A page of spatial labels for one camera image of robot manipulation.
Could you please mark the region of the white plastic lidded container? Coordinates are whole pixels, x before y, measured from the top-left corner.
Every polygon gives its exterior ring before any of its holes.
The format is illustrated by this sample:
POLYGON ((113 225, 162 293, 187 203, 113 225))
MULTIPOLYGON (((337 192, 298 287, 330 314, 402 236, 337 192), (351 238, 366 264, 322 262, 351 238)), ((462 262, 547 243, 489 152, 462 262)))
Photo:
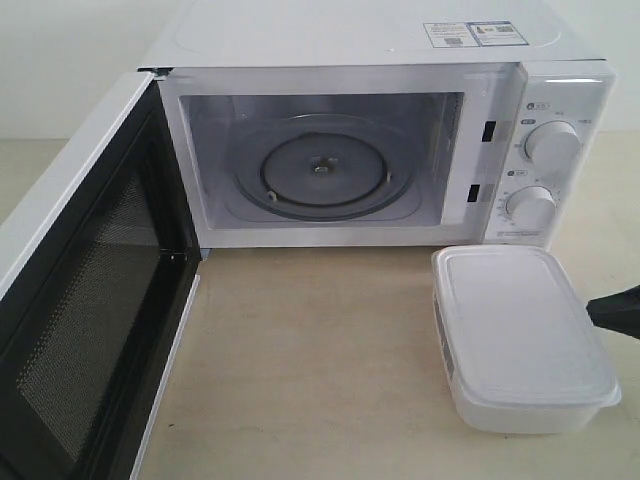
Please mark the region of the white plastic lidded container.
POLYGON ((431 264, 442 358, 466 424, 563 434, 620 402, 613 362, 553 255, 467 245, 436 251, 431 264))

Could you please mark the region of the white frame with dark panel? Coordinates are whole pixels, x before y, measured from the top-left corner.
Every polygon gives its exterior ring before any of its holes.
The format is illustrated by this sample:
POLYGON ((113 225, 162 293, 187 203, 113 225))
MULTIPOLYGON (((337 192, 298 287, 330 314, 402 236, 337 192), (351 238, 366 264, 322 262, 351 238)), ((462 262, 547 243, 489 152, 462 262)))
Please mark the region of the white frame with dark panel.
POLYGON ((122 76, 1 227, 1 475, 133 479, 199 283, 150 72, 122 76))

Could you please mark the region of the glass microwave turntable plate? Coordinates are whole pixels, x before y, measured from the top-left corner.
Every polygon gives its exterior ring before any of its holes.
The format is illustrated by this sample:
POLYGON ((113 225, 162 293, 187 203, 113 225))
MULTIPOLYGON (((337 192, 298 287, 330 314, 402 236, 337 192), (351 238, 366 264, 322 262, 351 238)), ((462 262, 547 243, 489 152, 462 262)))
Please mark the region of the glass microwave turntable plate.
POLYGON ((400 133, 338 114, 274 122, 240 140, 229 157, 248 200, 307 222, 352 220, 386 208, 413 183, 412 160, 400 133))

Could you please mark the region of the white microwave oven body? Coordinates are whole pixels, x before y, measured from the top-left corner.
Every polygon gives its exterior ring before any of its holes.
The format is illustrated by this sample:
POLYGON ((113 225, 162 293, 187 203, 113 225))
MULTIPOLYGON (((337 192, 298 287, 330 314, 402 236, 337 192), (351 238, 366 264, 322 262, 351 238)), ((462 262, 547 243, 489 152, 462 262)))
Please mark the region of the white microwave oven body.
POLYGON ((199 245, 222 248, 465 244, 546 248, 592 145, 616 75, 541 1, 187 1, 141 69, 159 81, 199 245), (434 48, 423 24, 509 21, 527 46, 434 48), (270 213, 234 181, 248 134, 307 114, 379 122, 400 133, 415 177, 373 214, 307 222, 270 213), (534 165, 524 143, 564 121, 582 148, 534 165), (556 213, 517 226, 506 201, 550 191, 556 213))

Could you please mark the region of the lower white control knob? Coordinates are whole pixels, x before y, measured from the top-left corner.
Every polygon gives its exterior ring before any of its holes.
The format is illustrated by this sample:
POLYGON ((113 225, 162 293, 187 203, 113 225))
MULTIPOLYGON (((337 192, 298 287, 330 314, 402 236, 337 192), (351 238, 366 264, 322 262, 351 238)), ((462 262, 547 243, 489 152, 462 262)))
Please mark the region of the lower white control knob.
POLYGON ((507 199, 506 212, 517 226, 538 230, 551 223, 556 203, 549 190, 531 186, 518 190, 507 199))

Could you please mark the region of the white control knob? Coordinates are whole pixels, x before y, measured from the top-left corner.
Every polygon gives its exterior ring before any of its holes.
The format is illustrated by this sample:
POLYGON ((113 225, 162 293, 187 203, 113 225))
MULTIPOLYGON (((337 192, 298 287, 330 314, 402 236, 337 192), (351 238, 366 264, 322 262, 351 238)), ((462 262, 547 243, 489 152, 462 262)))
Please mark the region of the white control knob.
POLYGON ((506 212, 517 226, 538 230, 551 223, 556 203, 549 190, 531 186, 518 190, 507 199, 506 212))
POLYGON ((535 128, 526 138, 526 157, 540 168, 551 169, 573 161, 582 148, 574 127, 564 121, 551 121, 535 128))

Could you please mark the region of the upper white control knob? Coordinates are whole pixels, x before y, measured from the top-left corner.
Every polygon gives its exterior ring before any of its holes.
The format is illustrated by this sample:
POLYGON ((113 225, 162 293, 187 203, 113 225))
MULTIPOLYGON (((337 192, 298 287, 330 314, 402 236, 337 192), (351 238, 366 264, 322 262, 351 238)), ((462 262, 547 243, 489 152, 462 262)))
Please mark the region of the upper white control knob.
POLYGON ((526 157, 540 168, 551 169, 573 161, 582 148, 574 127, 564 121, 551 121, 535 128, 526 138, 526 157))

